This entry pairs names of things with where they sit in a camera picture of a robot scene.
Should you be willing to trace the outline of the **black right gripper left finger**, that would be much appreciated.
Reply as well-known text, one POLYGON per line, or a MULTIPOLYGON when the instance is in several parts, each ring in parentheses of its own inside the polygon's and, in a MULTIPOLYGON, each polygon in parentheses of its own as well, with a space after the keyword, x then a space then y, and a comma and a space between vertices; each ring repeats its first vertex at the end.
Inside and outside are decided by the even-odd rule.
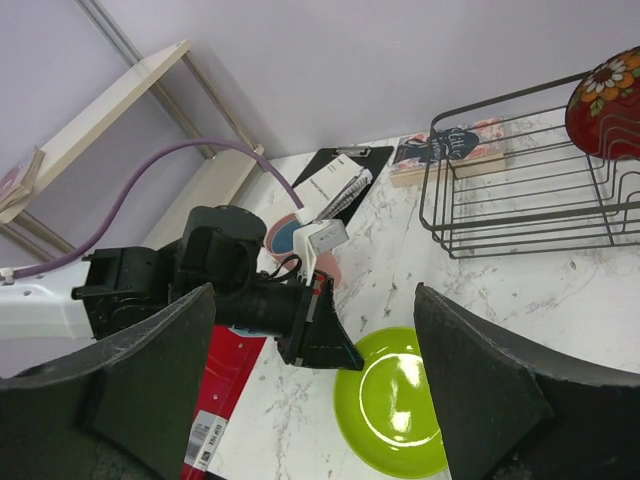
POLYGON ((199 287, 136 325, 2 380, 2 478, 179 478, 214 317, 214 291, 199 287))

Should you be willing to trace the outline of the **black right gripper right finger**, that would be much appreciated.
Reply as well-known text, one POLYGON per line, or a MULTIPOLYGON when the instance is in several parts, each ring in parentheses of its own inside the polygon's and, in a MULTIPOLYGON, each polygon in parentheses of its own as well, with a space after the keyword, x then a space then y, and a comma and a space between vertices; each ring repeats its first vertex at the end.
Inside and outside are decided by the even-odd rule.
POLYGON ((414 324, 452 478, 638 478, 638 374, 552 350, 424 284, 414 324))

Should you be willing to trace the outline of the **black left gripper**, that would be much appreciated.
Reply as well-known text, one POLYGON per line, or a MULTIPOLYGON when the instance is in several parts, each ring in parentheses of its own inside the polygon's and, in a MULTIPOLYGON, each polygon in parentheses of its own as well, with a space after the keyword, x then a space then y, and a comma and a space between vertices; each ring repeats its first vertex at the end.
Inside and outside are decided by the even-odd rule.
POLYGON ((289 365, 311 369, 362 371, 364 359, 347 335, 331 300, 320 300, 333 289, 333 278, 314 272, 307 286, 296 275, 285 281, 258 274, 250 293, 249 333, 276 339, 289 365))

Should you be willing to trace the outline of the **pink plastic cup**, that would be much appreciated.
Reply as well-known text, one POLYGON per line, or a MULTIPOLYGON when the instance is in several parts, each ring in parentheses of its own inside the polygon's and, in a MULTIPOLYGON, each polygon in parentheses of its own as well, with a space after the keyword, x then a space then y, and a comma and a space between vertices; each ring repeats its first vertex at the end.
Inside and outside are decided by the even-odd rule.
POLYGON ((342 280, 342 273, 333 250, 348 239, 345 225, 339 219, 303 225, 295 214, 289 214, 268 228, 264 247, 289 271, 293 269, 294 261, 286 261, 286 258, 297 255, 302 261, 299 275, 307 285, 313 273, 322 272, 337 287, 342 280))

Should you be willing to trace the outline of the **green plate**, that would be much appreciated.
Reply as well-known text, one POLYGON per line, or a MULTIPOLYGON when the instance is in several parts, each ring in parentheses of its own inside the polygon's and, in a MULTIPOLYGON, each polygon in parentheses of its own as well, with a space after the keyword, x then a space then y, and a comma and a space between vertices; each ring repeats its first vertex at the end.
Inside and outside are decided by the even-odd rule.
POLYGON ((448 468, 416 331, 390 327, 356 343, 360 371, 336 374, 333 405, 351 450, 373 469, 423 479, 448 468))

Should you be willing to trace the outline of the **light blue mug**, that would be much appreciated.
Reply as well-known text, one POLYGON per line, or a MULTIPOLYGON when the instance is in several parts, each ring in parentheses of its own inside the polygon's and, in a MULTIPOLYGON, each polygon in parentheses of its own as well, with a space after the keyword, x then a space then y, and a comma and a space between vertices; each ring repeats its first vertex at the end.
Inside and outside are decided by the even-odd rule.
POLYGON ((230 327, 229 330, 231 332, 233 332, 234 334, 240 336, 240 337, 244 337, 244 338, 257 338, 257 337, 261 337, 260 333, 255 333, 255 332, 251 332, 247 329, 240 329, 240 328, 236 328, 236 327, 230 327))

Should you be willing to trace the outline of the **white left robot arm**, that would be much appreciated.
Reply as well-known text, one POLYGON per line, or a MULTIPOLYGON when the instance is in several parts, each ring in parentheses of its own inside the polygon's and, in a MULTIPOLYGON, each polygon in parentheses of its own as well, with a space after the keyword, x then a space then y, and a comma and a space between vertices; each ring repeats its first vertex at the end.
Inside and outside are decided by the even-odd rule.
POLYGON ((283 361, 312 369, 360 371, 364 359, 334 307, 334 278, 317 266, 305 232, 272 272, 257 269, 267 227, 235 206, 194 208, 182 236, 159 250, 99 249, 48 272, 1 274, 1 336, 101 340, 209 284, 215 322, 240 335, 275 339, 283 361))

